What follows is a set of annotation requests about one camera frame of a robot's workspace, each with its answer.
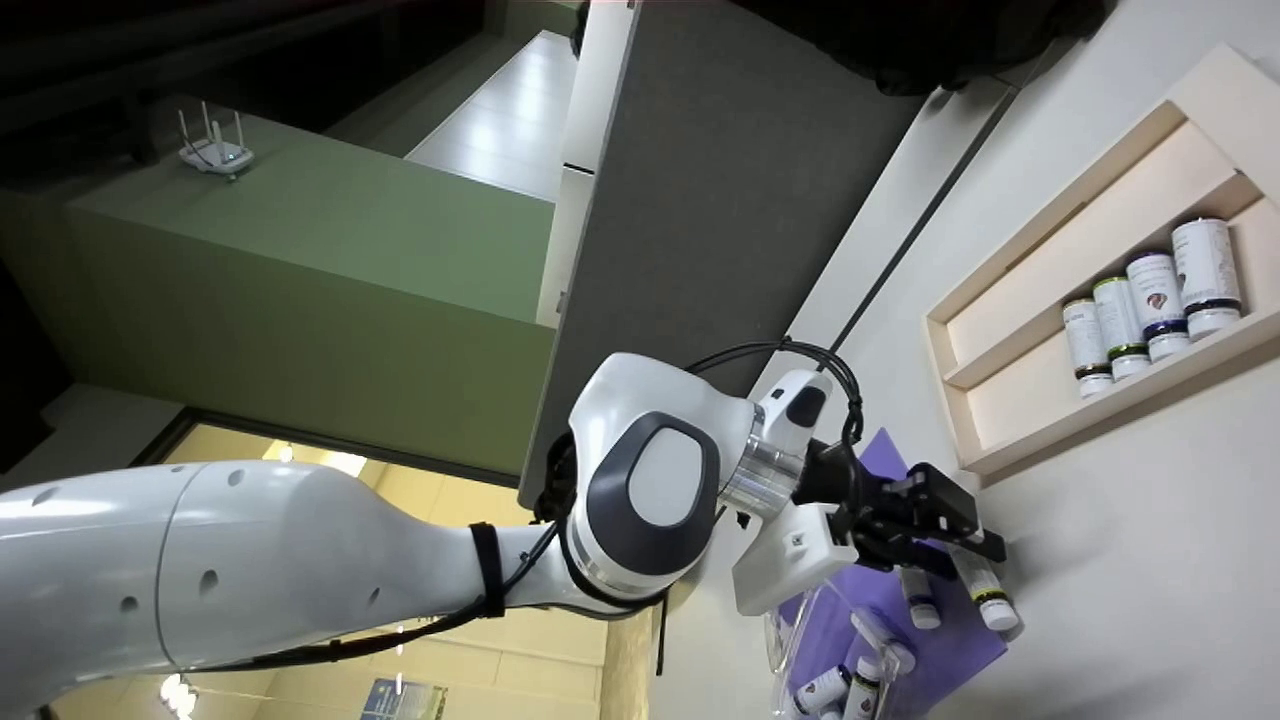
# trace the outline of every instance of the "wooden shelf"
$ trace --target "wooden shelf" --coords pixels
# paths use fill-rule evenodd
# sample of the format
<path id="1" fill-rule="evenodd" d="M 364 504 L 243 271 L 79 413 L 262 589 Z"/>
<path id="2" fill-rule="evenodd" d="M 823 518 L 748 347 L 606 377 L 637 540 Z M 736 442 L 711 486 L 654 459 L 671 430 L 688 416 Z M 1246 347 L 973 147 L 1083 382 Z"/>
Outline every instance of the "wooden shelf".
<path id="1" fill-rule="evenodd" d="M 1131 134 L 927 312 L 961 464 L 1029 459 L 1163 409 L 1280 347 L 1280 89 L 1233 49 L 1198 63 Z M 1081 399 L 1060 303 L 1193 214 L 1238 237 L 1248 318 L 1153 374 Z"/>

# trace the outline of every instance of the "white wall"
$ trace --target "white wall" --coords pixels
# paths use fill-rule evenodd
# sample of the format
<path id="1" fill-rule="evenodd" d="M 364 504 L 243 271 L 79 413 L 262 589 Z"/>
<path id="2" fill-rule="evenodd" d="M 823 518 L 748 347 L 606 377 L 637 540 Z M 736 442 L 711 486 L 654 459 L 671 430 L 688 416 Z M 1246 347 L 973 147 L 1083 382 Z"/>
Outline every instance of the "white wall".
<path id="1" fill-rule="evenodd" d="M 1120 0 L 1092 44 L 1016 102 L 844 347 L 874 430 L 952 470 L 923 312 L 1217 44 L 1275 78 L 1280 4 Z M 921 114 L 796 335 L 842 327 L 981 118 L 966 102 Z M 1267 360 L 995 486 L 986 507 L 1016 546 L 1029 632 L 938 717 L 1280 717 L 1275 430 L 1280 360 Z"/>

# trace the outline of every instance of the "green panel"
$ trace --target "green panel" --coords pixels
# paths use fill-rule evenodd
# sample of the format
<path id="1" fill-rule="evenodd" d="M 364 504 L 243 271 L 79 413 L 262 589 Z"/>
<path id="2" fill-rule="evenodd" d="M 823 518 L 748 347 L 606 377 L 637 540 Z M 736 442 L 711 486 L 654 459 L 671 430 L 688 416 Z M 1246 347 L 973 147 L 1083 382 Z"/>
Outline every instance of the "green panel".
<path id="1" fill-rule="evenodd" d="M 578 4 L 572 0 L 540 0 L 519 10 L 526 17 L 526 33 L 559 33 L 572 36 L 578 33 Z"/>
<path id="2" fill-rule="evenodd" d="M 552 333 L 0 201 L 0 250 L 79 382 L 519 471 Z"/>
<path id="3" fill-rule="evenodd" d="M 507 320 L 536 318 L 552 203 L 274 119 L 243 124 L 262 159 L 237 186 L 161 159 L 77 207 Z"/>

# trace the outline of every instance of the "white robotic arm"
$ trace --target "white robotic arm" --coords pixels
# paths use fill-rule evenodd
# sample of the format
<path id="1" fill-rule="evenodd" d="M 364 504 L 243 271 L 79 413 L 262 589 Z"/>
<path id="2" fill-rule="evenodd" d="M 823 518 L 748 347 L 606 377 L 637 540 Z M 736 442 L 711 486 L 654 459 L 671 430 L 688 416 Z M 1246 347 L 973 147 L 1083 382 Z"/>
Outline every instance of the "white robotic arm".
<path id="1" fill-rule="evenodd" d="M 430 618 L 622 618 L 700 560 L 719 499 L 763 520 L 736 572 L 742 608 L 763 614 L 856 560 L 842 504 L 794 504 L 823 397 L 822 374 L 751 404 L 614 357 L 567 420 L 572 511 L 534 529 L 434 529 L 301 464 L 161 464 L 4 491 L 0 720 L 106 678 L 375 652 L 409 635 L 341 635 Z"/>

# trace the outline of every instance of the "white container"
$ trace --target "white container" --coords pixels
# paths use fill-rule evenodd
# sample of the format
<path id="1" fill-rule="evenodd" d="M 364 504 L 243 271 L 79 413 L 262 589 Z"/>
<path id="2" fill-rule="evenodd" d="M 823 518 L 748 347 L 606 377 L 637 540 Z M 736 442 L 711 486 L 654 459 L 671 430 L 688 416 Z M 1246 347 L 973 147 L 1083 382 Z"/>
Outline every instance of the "white container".
<path id="1" fill-rule="evenodd" d="M 987 623 L 987 632 L 1012 642 L 1024 632 L 1024 618 L 1012 608 L 1012 597 L 1003 593 L 995 569 L 981 556 L 967 556 L 966 548 L 950 548 L 961 586 L 967 593 L 967 601 L 978 606 L 981 620 Z"/>
<path id="2" fill-rule="evenodd" d="M 1107 365 L 1107 344 L 1104 344 L 1104 327 L 1096 318 L 1092 301 L 1069 301 L 1063 303 L 1063 327 L 1069 327 L 1069 347 L 1071 347 L 1071 374 L 1078 374 L 1078 392 L 1101 397 L 1114 390 L 1114 365 Z"/>
<path id="3" fill-rule="evenodd" d="M 850 698 L 844 698 L 844 720 L 874 720 L 876 706 L 880 706 L 880 693 L 886 693 L 880 661 L 860 658 L 854 665 L 854 683 L 850 683 Z"/>
<path id="4" fill-rule="evenodd" d="M 850 693 L 850 682 L 854 682 L 854 678 L 850 678 L 842 665 L 829 668 L 829 671 L 822 671 L 817 682 L 809 682 L 809 683 L 796 687 L 796 710 L 801 710 L 806 717 L 817 717 L 817 713 L 842 706 L 844 693 Z"/>
<path id="5" fill-rule="evenodd" d="M 1172 259 L 1193 341 L 1212 335 L 1246 318 L 1233 227 L 1223 221 L 1201 217 L 1175 223 Z"/>
<path id="6" fill-rule="evenodd" d="M 1092 283 L 1096 320 L 1114 357 L 1114 382 L 1139 377 L 1147 370 L 1144 323 L 1135 320 L 1131 291 L 1125 277 Z"/>
<path id="7" fill-rule="evenodd" d="M 917 632 L 938 632 L 943 630 L 943 614 L 938 608 L 938 597 L 933 597 L 933 586 L 927 586 L 927 572 L 923 569 L 914 569 L 914 563 L 896 563 L 892 569 L 909 608 L 914 608 L 914 630 Z"/>
<path id="8" fill-rule="evenodd" d="M 1172 256 L 1144 251 L 1129 259 L 1125 277 L 1129 277 L 1135 320 L 1144 323 L 1147 357 L 1162 365 L 1184 352 L 1193 341 L 1188 341 L 1188 318 L 1175 290 Z"/>

